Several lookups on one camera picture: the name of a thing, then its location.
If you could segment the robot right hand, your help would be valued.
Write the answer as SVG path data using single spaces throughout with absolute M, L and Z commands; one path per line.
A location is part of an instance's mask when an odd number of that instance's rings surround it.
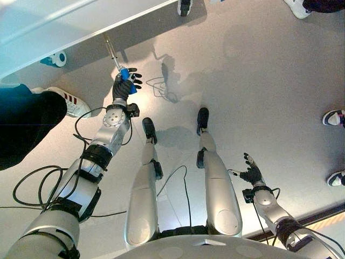
M 244 160 L 245 163 L 249 166 L 247 168 L 247 171 L 240 172 L 234 169 L 228 169 L 227 171 L 232 175 L 238 176 L 242 180 L 251 183 L 253 186 L 265 185 L 261 171 L 255 163 L 254 159 L 248 153 L 244 153 Z

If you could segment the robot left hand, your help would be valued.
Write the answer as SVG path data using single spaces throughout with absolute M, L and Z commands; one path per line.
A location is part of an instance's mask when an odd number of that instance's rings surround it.
M 136 73 L 137 68 L 129 68 L 129 78 L 124 80 L 121 73 L 118 73 L 115 77 L 114 84 L 113 84 L 113 92 L 112 96 L 113 99 L 122 99 L 127 100 L 128 96 L 132 93 L 132 88 L 134 87 L 136 90 L 141 89 L 142 81 L 139 78 L 142 77 L 141 74 Z

